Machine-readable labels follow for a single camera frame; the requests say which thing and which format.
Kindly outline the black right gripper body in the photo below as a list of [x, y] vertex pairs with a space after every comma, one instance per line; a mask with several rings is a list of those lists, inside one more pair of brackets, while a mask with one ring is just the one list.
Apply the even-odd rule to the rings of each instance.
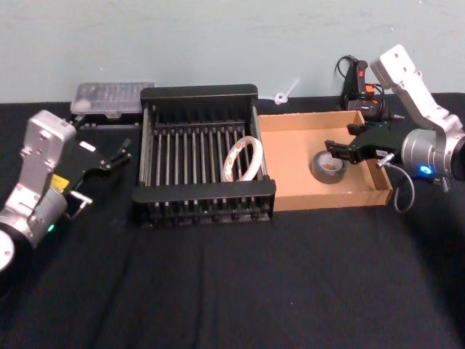
[[401, 149], [405, 130], [388, 124], [366, 124], [368, 129], [355, 136], [350, 143], [357, 154], [358, 163], [368, 159], [382, 159], [394, 154], [394, 163], [401, 163]]

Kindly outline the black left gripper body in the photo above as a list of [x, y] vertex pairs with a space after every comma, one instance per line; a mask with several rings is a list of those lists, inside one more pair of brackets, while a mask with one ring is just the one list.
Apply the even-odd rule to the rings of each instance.
[[97, 173], [103, 159], [106, 158], [89, 143], [74, 143], [53, 171], [50, 188], [54, 199], [66, 204], [67, 199], [72, 196], [85, 204], [92, 204], [93, 200], [79, 193], [78, 187], [90, 177], [99, 177]]

